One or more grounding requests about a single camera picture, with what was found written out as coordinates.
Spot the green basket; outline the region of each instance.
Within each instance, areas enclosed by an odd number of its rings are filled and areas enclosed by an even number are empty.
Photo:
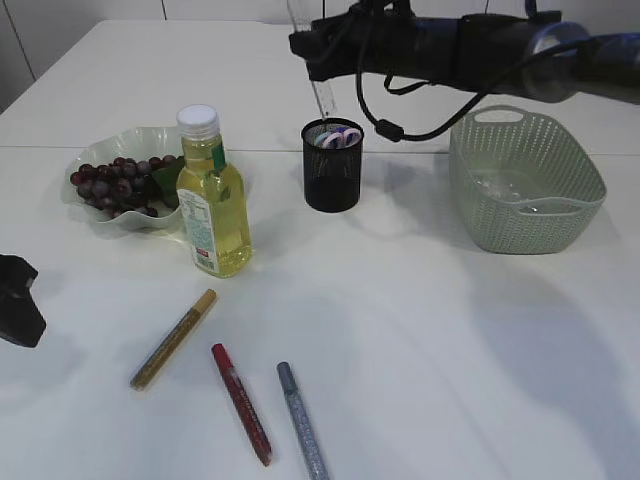
[[[595,165],[562,125],[510,106],[476,110],[453,127],[449,168],[469,235],[495,253],[565,249],[606,195]]]

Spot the black object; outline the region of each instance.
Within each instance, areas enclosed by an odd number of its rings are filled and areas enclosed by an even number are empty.
[[[47,324],[29,289],[38,272],[26,260],[0,255],[0,338],[35,347]]]
[[[313,144],[319,135],[340,127],[356,128],[362,137],[347,148],[328,149]],[[344,118],[316,120],[302,129],[304,198],[309,206],[321,212],[336,213],[358,203],[363,139],[362,127]]]
[[[560,12],[538,12],[535,1],[526,3],[526,19],[496,14],[448,19],[416,17],[409,0],[361,0],[343,15],[313,21],[310,31],[289,40],[291,51],[305,59],[311,80],[356,74],[363,112],[393,141],[434,138],[464,112],[429,134],[405,134],[368,111],[362,72],[477,92],[475,103],[491,93],[556,103],[582,91],[640,104],[640,34],[590,37],[577,23],[562,22]]]

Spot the white bottle cap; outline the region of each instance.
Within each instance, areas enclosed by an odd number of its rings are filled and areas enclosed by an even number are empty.
[[[189,105],[178,112],[178,133],[189,140],[209,140],[220,135],[220,117],[209,105]]]

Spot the basket handle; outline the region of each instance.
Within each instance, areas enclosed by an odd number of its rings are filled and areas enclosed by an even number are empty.
[[[478,120],[478,115],[482,115],[483,113],[487,113],[487,112],[518,113],[518,114],[522,115],[522,118],[520,118],[518,120],[508,120],[508,121],[503,121],[503,122],[491,122],[491,121],[485,122],[485,121]],[[498,124],[498,125],[508,125],[508,124],[520,123],[520,122],[524,121],[525,118],[531,116],[531,112],[527,112],[526,110],[524,110],[522,108],[513,107],[511,105],[490,105],[488,107],[484,107],[484,108],[480,108],[478,110],[474,110],[469,115],[471,115],[473,121],[476,122],[476,123],[492,123],[492,124]]]
[[[572,210],[569,212],[559,212],[559,213],[544,213],[538,212],[537,209],[544,207],[545,205],[560,205],[572,207]],[[583,202],[581,200],[574,200],[572,198],[562,198],[562,197],[548,197],[541,198],[540,200],[529,200],[525,202],[518,202],[511,205],[519,215],[528,215],[528,216],[544,216],[544,217],[572,217],[574,215],[578,215],[582,210],[584,210],[587,206],[590,205],[590,202]]]

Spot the oil bottle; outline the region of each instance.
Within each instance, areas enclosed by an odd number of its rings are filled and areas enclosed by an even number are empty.
[[[225,159],[214,108],[190,105],[177,120],[185,167],[176,190],[193,261],[211,275],[230,277],[253,254],[242,176]]]

